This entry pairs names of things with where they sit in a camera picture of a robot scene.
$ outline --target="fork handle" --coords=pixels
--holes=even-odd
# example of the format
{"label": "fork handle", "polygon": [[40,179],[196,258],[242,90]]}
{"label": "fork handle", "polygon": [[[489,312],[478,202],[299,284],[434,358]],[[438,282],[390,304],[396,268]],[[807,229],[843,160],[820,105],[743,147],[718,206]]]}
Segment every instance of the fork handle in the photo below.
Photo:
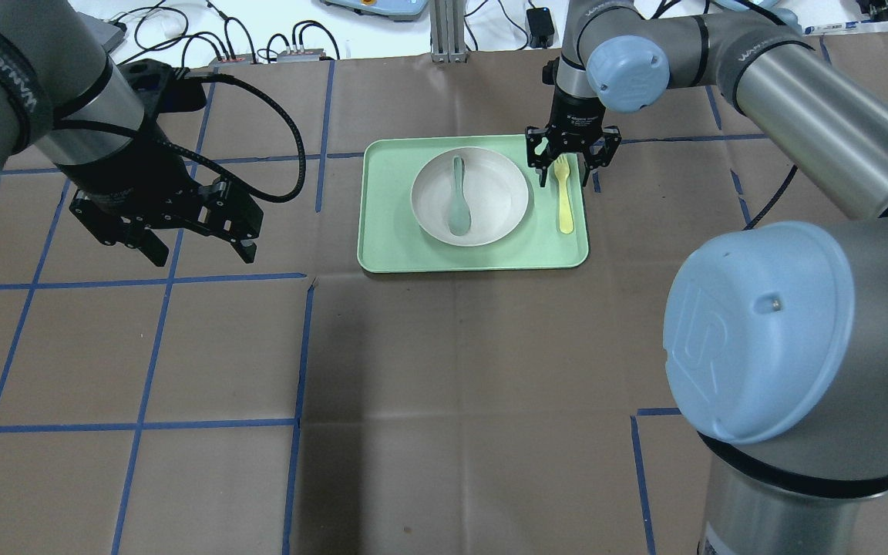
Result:
{"label": "fork handle", "polygon": [[560,232],[574,232],[574,215],[570,211],[570,199],[567,197],[567,179],[557,178],[557,226]]}

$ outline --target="light blue plastic cap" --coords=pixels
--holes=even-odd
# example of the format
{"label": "light blue plastic cap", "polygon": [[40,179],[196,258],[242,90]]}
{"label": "light blue plastic cap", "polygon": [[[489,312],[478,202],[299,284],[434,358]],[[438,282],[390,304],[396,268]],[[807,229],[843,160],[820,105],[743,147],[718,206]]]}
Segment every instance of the light blue plastic cap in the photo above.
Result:
{"label": "light blue plastic cap", "polygon": [[674,278],[663,322],[681,413],[732,445],[792,428],[835,379],[854,296],[845,253],[815,225],[785,222],[705,243]]}
{"label": "light blue plastic cap", "polygon": [[670,61],[656,42],[623,35],[588,56],[588,84],[613,112],[632,113],[660,98],[670,84]]}

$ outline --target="fork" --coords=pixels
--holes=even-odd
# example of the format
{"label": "fork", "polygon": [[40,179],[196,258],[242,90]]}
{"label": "fork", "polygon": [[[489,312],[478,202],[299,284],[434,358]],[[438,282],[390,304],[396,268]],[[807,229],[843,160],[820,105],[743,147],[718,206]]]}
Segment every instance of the fork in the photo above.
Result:
{"label": "fork", "polygon": [[557,177],[557,225],[561,233],[574,232],[574,216],[570,211],[570,199],[567,197],[567,176],[570,165],[567,155],[561,154],[553,162],[553,175]]}

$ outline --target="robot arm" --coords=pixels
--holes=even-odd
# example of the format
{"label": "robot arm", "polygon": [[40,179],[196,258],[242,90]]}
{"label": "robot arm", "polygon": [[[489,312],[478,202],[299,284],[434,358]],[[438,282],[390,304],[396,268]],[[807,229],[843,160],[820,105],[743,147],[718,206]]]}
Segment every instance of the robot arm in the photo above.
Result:
{"label": "robot arm", "polygon": [[[152,230],[174,228],[228,241],[253,262],[262,210],[251,197],[295,196],[303,157],[298,185],[284,197],[251,190],[227,171],[210,186],[190,179],[186,150],[169,144],[156,117],[203,108],[201,82],[228,76],[184,73],[152,60],[116,67],[64,0],[0,2],[0,169],[35,143],[77,185],[70,210],[88,232],[157,266],[169,249]],[[292,120],[274,109],[302,152]]]}
{"label": "robot arm", "polygon": [[607,164],[589,152],[599,105],[716,85],[859,220],[709,241],[675,278],[663,337],[677,404],[715,454],[698,552],[842,555],[857,502],[888,490],[888,106],[767,15],[645,21],[631,0],[572,1],[527,156]]}

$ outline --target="metal post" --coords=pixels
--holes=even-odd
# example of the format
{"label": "metal post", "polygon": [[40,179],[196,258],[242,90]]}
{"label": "metal post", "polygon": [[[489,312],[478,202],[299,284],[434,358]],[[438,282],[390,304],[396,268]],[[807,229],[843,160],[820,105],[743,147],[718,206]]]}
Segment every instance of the metal post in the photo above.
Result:
{"label": "metal post", "polygon": [[430,0],[430,59],[437,63],[468,61],[464,0]]}

